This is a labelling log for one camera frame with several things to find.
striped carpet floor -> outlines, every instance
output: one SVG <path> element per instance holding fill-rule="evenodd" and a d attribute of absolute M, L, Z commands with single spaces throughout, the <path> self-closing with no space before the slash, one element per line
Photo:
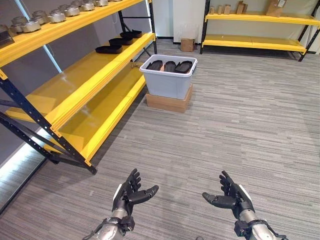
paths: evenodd
<path fill-rule="evenodd" d="M 159 54 L 198 59 L 185 114 L 148 108 L 144 90 L 95 155 L 97 174 L 47 162 L 0 217 L 0 239 L 81 239 L 110 216 L 118 184 L 138 168 L 143 188 L 160 189 L 134 207 L 128 240 L 238 239 L 232 212 L 201 196 L 222 193 L 222 170 L 276 232 L 319 240 L 319 56 L 198 50 L 158 41 Z"/>

gray plastic bin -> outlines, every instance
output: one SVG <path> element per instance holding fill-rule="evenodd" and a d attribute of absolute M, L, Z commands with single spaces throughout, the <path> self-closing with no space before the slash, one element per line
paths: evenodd
<path fill-rule="evenodd" d="M 188 73 L 175 73 L 147 69 L 149 63 L 161 60 L 163 64 L 173 61 L 175 64 L 183 61 L 193 62 L 192 68 Z M 196 68 L 198 60 L 192 57 L 152 55 L 141 67 L 146 85 L 151 95 L 162 96 L 174 99 L 185 99 L 191 84 L 192 74 Z"/>

gray wall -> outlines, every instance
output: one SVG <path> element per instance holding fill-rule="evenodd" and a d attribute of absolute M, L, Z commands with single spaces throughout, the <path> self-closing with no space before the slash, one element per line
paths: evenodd
<path fill-rule="evenodd" d="M 59 5 L 68 4 L 67 0 L 24 0 L 27 12 L 45 10 L 47 13 Z M 123 11 L 124 16 L 146 16 L 145 2 L 141 2 Z M 0 0 L 0 24 L 11 24 L 11 19 L 22 16 L 13 0 Z M 143 20 L 126 20 L 127 25 L 135 30 L 149 32 L 149 22 Z M 103 45 L 111 38 L 115 38 L 122 31 L 119 16 L 114 14 L 103 18 L 93 24 L 61 37 L 50 44 L 48 48 L 62 70 L 72 65 L 96 47 Z M 18 89 L 27 95 L 55 76 L 58 71 L 49 59 L 44 49 L 38 48 L 33 52 L 7 64 L 1 68 Z M 9 97 L 0 90 L 0 99 L 9 100 Z M 38 126 L 26 123 L 28 127 L 36 130 Z M 0 124 L 0 165 L 23 142 Z"/>

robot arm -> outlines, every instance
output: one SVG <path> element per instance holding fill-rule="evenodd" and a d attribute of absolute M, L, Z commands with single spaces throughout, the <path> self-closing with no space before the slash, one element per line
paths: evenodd
<path fill-rule="evenodd" d="M 134 169 L 126 181 L 120 184 L 114 197 L 112 216 L 102 223 L 82 240 L 122 240 L 126 232 L 133 231 L 134 218 L 131 216 L 134 205 L 141 204 L 151 199 L 158 191 L 155 185 L 147 190 L 140 190 L 141 178 L 137 169 Z"/>
<path fill-rule="evenodd" d="M 247 191 L 232 180 L 225 171 L 220 175 L 221 190 L 224 195 L 215 196 L 204 192 L 202 196 L 213 206 L 231 209 L 235 222 L 234 231 L 246 240 L 288 240 L 287 236 L 273 231 L 269 224 L 256 216 L 254 206 Z"/>

brown cardboard box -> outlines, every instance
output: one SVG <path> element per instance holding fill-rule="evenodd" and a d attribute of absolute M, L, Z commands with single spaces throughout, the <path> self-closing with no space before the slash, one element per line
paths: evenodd
<path fill-rule="evenodd" d="M 265 15 L 280 17 L 286 3 L 287 0 L 270 0 L 268 10 Z"/>
<path fill-rule="evenodd" d="M 218 14 L 222 14 L 222 6 L 221 5 L 218 6 Z"/>
<path fill-rule="evenodd" d="M 193 52 L 195 49 L 195 39 L 181 38 L 181 51 Z"/>
<path fill-rule="evenodd" d="M 154 109 L 163 109 L 167 111 L 184 113 L 188 108 L 188 103 L 192 95 L 192 88 L 193 86 L 191 84 L 188 92 L 186 93 L 185 99 L 183 100 L 164 96 L 155 96 L 147 93 L 146 104 L 148 107 Z"/>
<path fill-rule="evenodd" d="M 247 12 L 247 9 L 248 9 L 248 4 L 244 3 L 242 13 L 245 14 Z"/>
<path fill-rule="evenodd" d="M 224 6 L 224 12 L 223 14 L 230 14 L 230 9 L 231 9 L 231 5 L 230 4 L 226 4 Z"/>

